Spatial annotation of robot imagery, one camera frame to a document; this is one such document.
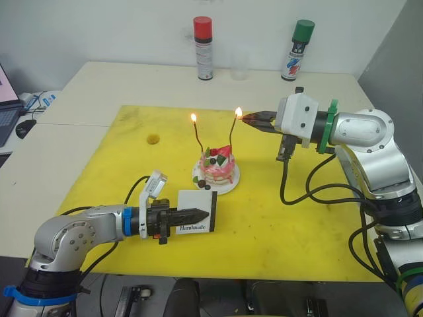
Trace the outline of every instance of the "candle flame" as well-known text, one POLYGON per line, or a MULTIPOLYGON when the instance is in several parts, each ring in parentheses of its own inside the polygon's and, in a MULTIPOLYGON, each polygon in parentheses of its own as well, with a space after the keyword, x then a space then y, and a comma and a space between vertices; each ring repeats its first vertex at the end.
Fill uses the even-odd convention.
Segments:
POLYGON ((235 115, 237 116, 238 119, 243 116, 243 111, 241 110, 241 107, 238 107, 237 109, 235 109, 235 115))

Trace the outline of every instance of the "laptop keyboard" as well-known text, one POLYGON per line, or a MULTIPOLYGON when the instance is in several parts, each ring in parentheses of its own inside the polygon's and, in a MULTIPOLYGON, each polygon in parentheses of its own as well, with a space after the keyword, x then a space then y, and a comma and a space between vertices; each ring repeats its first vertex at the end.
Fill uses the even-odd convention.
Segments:
POLYGON ((15 112, 15 109, 0 112, 0 127, 5 127, 11 124, 15 112))

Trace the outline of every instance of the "robotic arm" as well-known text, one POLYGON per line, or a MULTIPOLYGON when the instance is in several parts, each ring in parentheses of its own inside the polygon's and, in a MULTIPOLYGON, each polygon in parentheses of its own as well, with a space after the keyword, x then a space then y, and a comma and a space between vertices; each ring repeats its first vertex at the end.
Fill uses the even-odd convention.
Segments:
POLYGON ((336 152, 349 182, 377 207, 362 204, 377 221, 375 245, 384 275, 397 282, 409 316, 423 316, 423 209, 410 166, 394 142, 393 121, 374 109, 336 113, 337 104, 333 100, 327 112, 319 111, 319 103, 301 90, 283 98, 277 112, 249 114, 243 121, 284 135, 277 157, 284 164, 297 144, 315 143, 320 154, 336 152))
POLYGON ((133 235, 153 236, 166 244, 171 226, 197 223, 209 215, 195 208, 177 211, 167 199, 150 204, 149 198, 156 199, 166 181, 154 171, 139 196, 139 207, 98 206, 47 220, 35 235, 24 281, 19 288, 5 289, 5 296, 14 298, 8 316, 67 316, 77 293, 87 292, 80 286, 85 277, 80 268, 89 250, 133 235))

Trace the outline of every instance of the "laptop screen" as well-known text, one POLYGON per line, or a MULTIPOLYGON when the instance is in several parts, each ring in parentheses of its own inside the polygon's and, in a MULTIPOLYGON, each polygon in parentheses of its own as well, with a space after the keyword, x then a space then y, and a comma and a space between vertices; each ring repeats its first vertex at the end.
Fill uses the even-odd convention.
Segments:
POLYGON ((5 71, 0 65, 0 106, 3 104, 10 104, 10 102, 18 100, 18 96, 13 90, 5 71))

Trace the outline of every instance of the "white wall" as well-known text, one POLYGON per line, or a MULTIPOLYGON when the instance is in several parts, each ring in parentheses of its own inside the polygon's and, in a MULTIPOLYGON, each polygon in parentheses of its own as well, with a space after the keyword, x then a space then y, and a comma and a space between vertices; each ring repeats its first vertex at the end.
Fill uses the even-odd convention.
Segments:
POLYGON ((277 70, 295 22, 315 21, 304 71, 357 78, 405 0, 0 0, 0 62, 17 90, 62 88, 88 60, 194 65, 192 18, 214 22, 215 65, 231 46, 277 70))

